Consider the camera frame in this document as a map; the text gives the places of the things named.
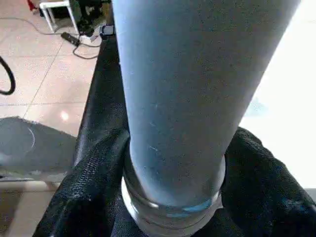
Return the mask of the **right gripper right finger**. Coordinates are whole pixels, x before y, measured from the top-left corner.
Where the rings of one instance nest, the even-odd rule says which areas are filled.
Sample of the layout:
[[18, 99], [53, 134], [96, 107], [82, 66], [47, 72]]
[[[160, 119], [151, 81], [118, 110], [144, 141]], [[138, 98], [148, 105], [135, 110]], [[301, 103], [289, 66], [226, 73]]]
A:
[[244, 236], [316, 235], [316, 203], [254, 134], [238, 127], [225, 160], [222, 202]]

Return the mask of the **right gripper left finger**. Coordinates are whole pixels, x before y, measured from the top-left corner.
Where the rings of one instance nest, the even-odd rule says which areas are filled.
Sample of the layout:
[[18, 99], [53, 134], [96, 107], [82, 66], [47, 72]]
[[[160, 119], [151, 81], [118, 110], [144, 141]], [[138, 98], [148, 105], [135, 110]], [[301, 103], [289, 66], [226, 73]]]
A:
[[126, 130], [115, 129], [92, 146], [60, 184], [35, 237], [111, 236], [128, 140]]

